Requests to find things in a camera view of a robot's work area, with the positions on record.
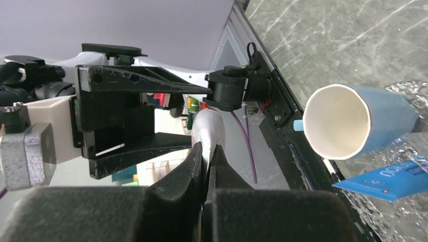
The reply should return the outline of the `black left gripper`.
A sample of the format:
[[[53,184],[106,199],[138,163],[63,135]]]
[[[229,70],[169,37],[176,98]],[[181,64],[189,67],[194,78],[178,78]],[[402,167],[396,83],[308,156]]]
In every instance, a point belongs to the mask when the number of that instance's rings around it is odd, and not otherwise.
[[[143,93],[212,93],[161,67],[78,65],[76,72],[82,155],[94,179],[191,147],[188,135],[153,134],[154,107],[142,102]]]

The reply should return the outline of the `clear textured acrylic tray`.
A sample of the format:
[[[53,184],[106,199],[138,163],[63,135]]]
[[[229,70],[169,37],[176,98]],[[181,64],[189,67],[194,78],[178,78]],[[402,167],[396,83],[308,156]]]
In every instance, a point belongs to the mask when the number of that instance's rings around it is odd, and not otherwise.
[[[408,174],[427,170],[427,82],[405,81],[385,89],[405,97],[419,119],[410,134],[359,158],[338,161],[345,178],[368,172],[393,178],[404,169]],[[343,191],[363,223],[381,241],[427,241],[427,192],[399,198],[394,202]]]

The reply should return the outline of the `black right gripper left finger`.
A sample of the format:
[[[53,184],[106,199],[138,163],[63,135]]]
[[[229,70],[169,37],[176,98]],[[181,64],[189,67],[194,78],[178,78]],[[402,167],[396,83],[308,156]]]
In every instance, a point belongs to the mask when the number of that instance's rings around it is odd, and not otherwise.
[[[15,206],[1,241],[191,241],[201,211],[202,144],[149,187],[52,187]]]

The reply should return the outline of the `light blue white mug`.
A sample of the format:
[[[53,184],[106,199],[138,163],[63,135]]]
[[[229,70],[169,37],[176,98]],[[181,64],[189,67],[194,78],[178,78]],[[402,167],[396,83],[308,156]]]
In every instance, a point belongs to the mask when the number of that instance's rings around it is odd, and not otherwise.
[[[411,133],[418,118],[400,94],[331,84],[309,97],[303,117],[293,122],[293,129],[304,132],[313,151],[322,158],[347,160]]]

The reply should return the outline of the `white red-capped toothpaste tube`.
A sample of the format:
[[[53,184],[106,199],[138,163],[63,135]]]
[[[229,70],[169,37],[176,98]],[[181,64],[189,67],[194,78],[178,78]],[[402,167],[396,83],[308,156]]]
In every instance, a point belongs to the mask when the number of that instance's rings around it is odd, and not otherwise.
[[[194,118],[191,132],[192,146],[202,144],[202,164],[208,172],[217,145],[225,148],[226,132],[222,116],[212,108],[201,110]]]

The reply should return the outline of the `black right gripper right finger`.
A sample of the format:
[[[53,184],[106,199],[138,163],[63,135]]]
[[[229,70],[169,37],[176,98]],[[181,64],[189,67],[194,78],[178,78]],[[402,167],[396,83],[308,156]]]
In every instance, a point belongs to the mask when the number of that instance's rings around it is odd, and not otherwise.
[[[253,189],[216,146],[204,205],[204,240],[358,241],[358,236],[337,195]]]

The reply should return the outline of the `blue toothpaste tube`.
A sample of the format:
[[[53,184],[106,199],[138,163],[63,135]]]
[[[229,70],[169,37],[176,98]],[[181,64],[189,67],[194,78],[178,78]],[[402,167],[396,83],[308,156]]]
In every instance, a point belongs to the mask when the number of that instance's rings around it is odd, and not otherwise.
[[[342,180],[333,186],[394,202],[427,191],[427,159],[414,155],[410,160]]]

